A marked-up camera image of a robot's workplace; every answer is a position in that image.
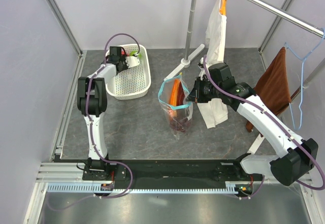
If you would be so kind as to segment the orange papaya slice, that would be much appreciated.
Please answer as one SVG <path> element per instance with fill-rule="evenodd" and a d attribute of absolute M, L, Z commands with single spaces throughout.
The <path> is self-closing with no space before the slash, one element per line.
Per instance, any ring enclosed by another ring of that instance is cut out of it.
<path fill-rule="evenodd" d="M 183 91 L 181 80 L 175 79 L 172 92 L 169 99 L 169 105 L 173 107 L 182 106 L 185 94 Z"/>

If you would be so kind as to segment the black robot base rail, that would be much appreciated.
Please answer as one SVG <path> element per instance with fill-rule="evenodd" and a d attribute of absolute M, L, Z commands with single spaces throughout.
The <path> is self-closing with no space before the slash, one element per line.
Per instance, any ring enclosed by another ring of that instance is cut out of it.
<path fill-rule="evenodd" d="M 126 159 L 110 163 L 118 188 L 221 188 L 226 182 L 260 181 L 261 174 L 247 174 L 237 160 L 217 159 Z"/>

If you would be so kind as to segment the clear zip top bag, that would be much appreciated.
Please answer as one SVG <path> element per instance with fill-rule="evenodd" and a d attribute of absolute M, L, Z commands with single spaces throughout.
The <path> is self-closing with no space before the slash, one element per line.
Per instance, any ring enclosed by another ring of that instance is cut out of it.
<path fill-rule="evenodd" d="M 174 80 L 178 79 L 178 78 L 181 80 L 185 97 L 184 97 L 182 106 L 173 107 L 173 106 L 169 105 L 169 99 L 170 99 L 170 95 L 172 92 Z M 169 126 L 171 118 L 173 118 L 173 117 L 178 117 L 178 118 L 187 117 L 188 119 L 192 119 L 193 104 L 185 101 L 185 99 L 188 95 L 189 95 L 189 90 L 188 90 L 186 83 L 183 80 L 182 74 L 179 74 L 176 77 L 167 79 L 161 84 L 161 87 L 158 92 L 158 101 L 159 101 L 161 108 L 164 111 L 164 115 L 167 120 L 168 126 Z M 177 140 L 179 140 L 186 133 L 188 133 L 188 131 L 182 133 L 182 132 L 176 132 L 174 130 L 171 130 L 171 133 Z"/>

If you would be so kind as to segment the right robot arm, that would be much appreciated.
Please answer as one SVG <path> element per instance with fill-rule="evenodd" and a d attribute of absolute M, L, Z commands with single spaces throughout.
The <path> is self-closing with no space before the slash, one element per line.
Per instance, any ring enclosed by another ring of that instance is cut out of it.
<path fill-rule="evenodd" d="M 313 168 L 321 177 L 324 172 L 316 161 L 318 144 L 312 139 L 305 140 L 289 129 L 262 102 L 255 90 L 247 83 L 235 81 L 227 64 L 221 62 L 207 66 L 200 65 L 203 76 L 198 76 L 186 100 L 194 103 L 208 103 L 213 99 L 230 106 L 246 118 L 264 136 L 275 151 L 275 155 L 255 155 L 248 152 L 233 166 L 233 176 L 238 180 L 250 174 L 273 175 L 276 180 L 289 186 Z"/>

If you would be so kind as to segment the red grape bunch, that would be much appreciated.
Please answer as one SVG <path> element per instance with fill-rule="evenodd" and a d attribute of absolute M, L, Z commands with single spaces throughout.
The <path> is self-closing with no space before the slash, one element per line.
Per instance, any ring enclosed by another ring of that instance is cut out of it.
<path fill-rule="evenodd" d="M 188 119 L 187 117 L 184 118 L 178 118 L 173 117 L 170 120 L 169 127 L 171 130 L 174 130 L 176 132 L 186 132 L 191 126 L 192 119 Z"/>

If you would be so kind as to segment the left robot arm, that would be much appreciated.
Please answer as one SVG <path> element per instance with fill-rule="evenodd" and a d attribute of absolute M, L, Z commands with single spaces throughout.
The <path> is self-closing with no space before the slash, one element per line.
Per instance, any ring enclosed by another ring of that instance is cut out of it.
<path fill-rule="evenodd" d="M 111 176 L 103 127 L 107 109 L 106 82 L 119 72 L 128 69 L 126 58 L 127 54 L 123 47 L 111 46 L 101 66 L 91 75 L 78 79 L 77 107 L 84 116 L 89 141 L 83 180 L 103 181 Z"/>

